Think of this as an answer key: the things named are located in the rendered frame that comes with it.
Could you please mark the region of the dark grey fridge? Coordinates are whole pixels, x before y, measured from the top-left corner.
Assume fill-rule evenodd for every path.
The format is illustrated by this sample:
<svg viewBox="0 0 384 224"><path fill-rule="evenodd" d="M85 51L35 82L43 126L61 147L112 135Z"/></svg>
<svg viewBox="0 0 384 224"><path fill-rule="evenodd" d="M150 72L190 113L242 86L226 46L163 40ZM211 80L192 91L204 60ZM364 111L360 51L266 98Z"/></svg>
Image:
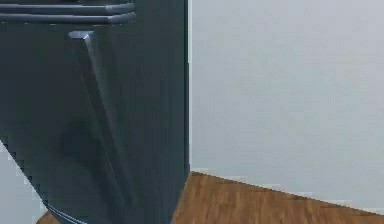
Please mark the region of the dark grey fridge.
<svg viewBox="0 0 384 224"><path fill-rule="evenodd" d="M0 0L0 142L59 224L171 224L189 172L187 0ZM135 200L118 201L68 33L95 31Z"/></svg>

